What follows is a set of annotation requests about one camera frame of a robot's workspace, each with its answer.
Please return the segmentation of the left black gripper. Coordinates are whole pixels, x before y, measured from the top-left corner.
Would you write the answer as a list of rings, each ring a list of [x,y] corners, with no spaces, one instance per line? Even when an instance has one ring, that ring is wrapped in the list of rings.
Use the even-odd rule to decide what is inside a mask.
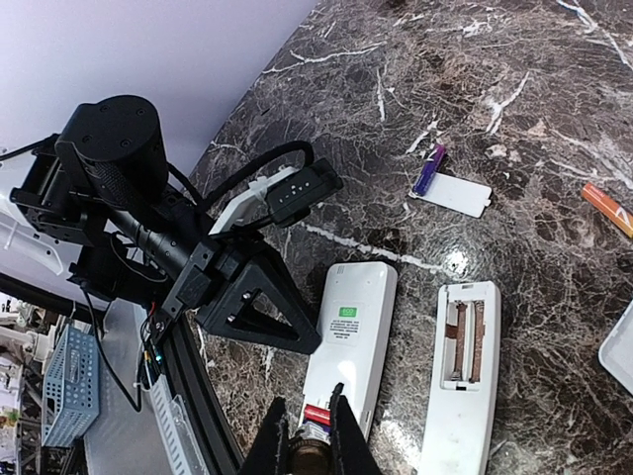
[[[317,312],[304,299],[281,254],[242,239],[203,239],[162,303],[173,326],[197,309],[205,332],[312,354],[321,343]]]

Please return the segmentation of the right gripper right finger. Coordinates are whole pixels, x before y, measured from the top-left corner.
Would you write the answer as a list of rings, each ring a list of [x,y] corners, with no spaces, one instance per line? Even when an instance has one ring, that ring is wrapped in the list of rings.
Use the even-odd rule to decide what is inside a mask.
[[[358,425],[347,398],[344,385],[338,383],[330,397],[330,447],[333,473],[336,475],[381,475],[367,441]]]

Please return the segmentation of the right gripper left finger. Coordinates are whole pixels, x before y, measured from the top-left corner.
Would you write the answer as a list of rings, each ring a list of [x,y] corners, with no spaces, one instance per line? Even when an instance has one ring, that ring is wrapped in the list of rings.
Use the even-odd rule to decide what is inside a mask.
[[[275,398],[238,475],[283,475],[287,470],[289,424],[286,401]]]

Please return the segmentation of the clear handle screwdriver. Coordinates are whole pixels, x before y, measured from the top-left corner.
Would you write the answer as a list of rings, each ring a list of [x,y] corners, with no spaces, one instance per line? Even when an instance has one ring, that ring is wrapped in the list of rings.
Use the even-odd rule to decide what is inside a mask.
[[[290,474],[330,473],[331,450],[329,434],[314,423],[305,423],[291,438],[288,452]]]

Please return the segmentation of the small white remote control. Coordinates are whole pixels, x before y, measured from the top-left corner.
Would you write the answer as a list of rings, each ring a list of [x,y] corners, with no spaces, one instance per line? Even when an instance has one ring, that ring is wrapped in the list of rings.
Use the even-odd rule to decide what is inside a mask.
[[[317,322],[321,344],[310,356],[300,420],[306,404],[329,410],[338,383],[365,438],[387,353],[398,273],[381,262],[337,263],[326,274]]]

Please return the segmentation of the long white remote control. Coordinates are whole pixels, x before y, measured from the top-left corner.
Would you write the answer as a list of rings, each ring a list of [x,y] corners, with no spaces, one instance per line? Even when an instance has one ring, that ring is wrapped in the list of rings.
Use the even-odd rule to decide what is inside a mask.
[[[492,281],[444,285],[419,474],[484,474],[494,424],[501,298]]]

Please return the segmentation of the purple battery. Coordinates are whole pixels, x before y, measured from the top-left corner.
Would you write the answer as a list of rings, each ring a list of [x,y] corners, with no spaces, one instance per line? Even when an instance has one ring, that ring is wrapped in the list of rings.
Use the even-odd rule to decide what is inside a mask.
[[[445,154],[446,147],[443,144],[437,144],[429,153],[424,161],[420,175],[411,189],[414,196],[422,197],[427,193]]]

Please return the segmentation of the white battery cover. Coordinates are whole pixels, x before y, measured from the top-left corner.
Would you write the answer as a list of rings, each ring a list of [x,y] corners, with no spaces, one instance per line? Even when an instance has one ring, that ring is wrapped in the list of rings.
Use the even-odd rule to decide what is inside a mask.
[[[492,189],[479,183],[436,173],[423,196],[413,191],[415,200],[431,203],[473,218],[479,218],[492,200]]]

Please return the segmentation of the small remote battery cover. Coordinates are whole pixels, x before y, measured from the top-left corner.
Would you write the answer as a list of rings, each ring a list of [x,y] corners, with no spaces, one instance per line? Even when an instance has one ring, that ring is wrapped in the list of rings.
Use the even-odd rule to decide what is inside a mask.
[[[633,301],[599,348],[602,367],[630,394],[633,393]]]

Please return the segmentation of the orange battery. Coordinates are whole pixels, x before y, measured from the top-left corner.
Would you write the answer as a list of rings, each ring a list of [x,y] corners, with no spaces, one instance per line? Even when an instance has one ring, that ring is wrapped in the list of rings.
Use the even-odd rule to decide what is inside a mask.
[[[587,183],[583,187],[581,194],[584,199],[590,202],[616,227],[624,232],[629,238],[632,238],[633,221],[632,214],[629,211],[592,183]]]

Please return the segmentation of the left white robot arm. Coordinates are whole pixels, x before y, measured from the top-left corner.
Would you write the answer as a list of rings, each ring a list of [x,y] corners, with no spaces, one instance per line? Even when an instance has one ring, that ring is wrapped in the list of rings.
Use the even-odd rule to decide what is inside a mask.
[[[192,310],[207,333],[318,348],[317,314],[262,235],[341,187],[308,142],[262,154],[204,196],[167,160],[156,108],[119,95],[79,105],[29,152],[34,162],[9,201],[36,232],[79,247],[71,282],[150,310],[152,343],[173,338]]]

